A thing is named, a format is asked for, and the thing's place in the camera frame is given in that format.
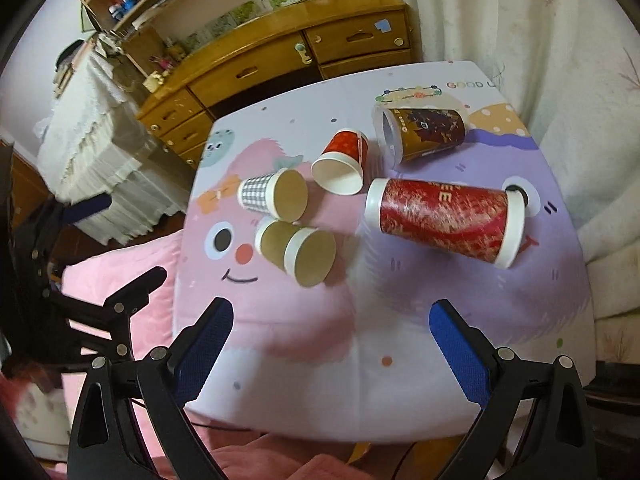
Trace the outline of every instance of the kraft paper cup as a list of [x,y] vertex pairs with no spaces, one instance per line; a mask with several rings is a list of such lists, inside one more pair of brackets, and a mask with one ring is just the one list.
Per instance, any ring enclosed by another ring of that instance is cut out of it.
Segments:
[[318,186],[337,195],[354,195],[364,184],[367,138],[344,128],[334,135],[322,155],[311,165]]
[[374,108],[376,137],[395,168],[430,153],[455,148],[466,135],[464,117],[439,108]]
[[285,272],[300,286],[324,282],[335,261],[335,238],[331,233],[304,227],[295,233],[284,253]]
[[507,269],[520,249],[525,206],[517,191],[377,178],[365,221],[382,233]]
[[295,222],[303,215],[307,200],[305,178],[289,168],[248,178],[238,187],[238,202],[244,209],[287,222]]
[[316,286],[331,270],[336,254],[331,233],[265,218],[255,233],[256,250],[299,285]]

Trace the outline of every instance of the cartoon tablecloth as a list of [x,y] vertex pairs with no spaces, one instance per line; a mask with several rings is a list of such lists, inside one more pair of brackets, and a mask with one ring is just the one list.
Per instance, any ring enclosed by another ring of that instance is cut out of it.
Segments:
[[[400,174],[370,156],[367,177],[520,186],[529,199],[526,237],[511,269],[375,233],[362,221],[366,190],[335,196],[311,182],[310,162],[340,127],[375,139],[376,102],[468,114],[462,146]],[[236,200],[239,180],[282,167],[309,181],[302,223],[334,232],[338,243],[327,280],[310,289],[257,253],[261,215]],[[344,76],[217,121],[191,195],[176,287],[176,333],[215,296],[234,306],[231,336],[190,408],[238,426],[347,441],[468,430],[478,407],[465,400],[425,322],[440,298],[495,346],[549,362],[568,354],[583,381],[594,376],[589,283],[558,186],[513,108],[472,62]]]

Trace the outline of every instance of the wooden desk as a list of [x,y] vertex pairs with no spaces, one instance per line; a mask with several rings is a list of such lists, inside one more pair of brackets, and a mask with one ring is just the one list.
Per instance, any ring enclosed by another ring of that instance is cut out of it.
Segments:
[[293,4],[189,56],[148,98],[138,119],[195,167],[214,119],[209,107],[309,66],[328,79],[412,62],[409,32],[402,0]]

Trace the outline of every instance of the black dot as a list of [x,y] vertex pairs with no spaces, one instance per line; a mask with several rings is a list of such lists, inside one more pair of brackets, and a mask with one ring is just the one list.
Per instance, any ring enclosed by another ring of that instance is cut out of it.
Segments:
[[229,229],[222,229],[215,238],[213,238],[213,246],[217,251],[226,251],[231,245],[231,231]]
[[506,191],[519,191],[524,199],[524,207],[529,205],[529,197],[527,196],[527,192],[524,191],[520,186],[516,186],[515,184],[509,184],[506,188]]

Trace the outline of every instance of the gingham pattern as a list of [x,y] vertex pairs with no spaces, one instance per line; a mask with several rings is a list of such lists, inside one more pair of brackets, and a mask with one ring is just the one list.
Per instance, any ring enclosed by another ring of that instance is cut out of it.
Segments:
[[272,176],[273,175],[256,176],[244,181],[242,191],[240,192],[242,207],[265,214],[269,213],[266,193],[267,184]]

